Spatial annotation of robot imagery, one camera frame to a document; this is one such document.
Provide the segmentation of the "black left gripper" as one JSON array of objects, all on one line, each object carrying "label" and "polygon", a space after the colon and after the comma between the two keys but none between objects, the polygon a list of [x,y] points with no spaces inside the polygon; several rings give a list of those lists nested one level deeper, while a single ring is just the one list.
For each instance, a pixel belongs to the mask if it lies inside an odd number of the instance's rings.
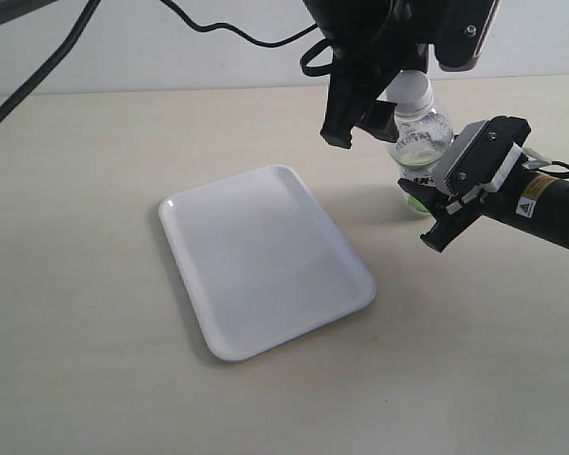
[{"label": "black left gripper", "polygon": [[[352,147],[352,130],[397,142],[396,103],[379,100],[403,69],[428,71],[428,45],[439,26],[437,1],[305,1],[323,39],[303,54],[303,74],[329,75],[321,137]],[[379,64],[400,51],[402,63],[383,72],[346,70]]]}]

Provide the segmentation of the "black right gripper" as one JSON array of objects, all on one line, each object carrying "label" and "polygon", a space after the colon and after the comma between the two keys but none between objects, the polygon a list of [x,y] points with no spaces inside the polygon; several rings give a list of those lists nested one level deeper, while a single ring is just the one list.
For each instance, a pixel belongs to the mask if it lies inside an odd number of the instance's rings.
[{"label": "black right gripper", "polygon": [[449,197],[435,186],[399,178],[397,185],[407,194],[410,207],[419,214],[429,215],[434,225],[420,235],[429,248],[443,252],[445,248],[487,211],[495,194],[484,190],[472,190],[463,196]]}]

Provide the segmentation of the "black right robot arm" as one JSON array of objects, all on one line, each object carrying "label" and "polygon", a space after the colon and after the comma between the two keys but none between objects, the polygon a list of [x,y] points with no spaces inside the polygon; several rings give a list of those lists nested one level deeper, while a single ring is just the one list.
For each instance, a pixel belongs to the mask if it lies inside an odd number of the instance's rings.
[{"label": "black right robot arm", "polygon": [[434,218],[432,228],[420,239],[431,249],[442,252],[466,229],[482,217],[540,238],[569,250],[569,164],[557,172],[529,171],[521,159],[496,193],[483,192],[455,213],[447,206],[456,203],[434,187],[400,178],[399,187],[424,204]]}]

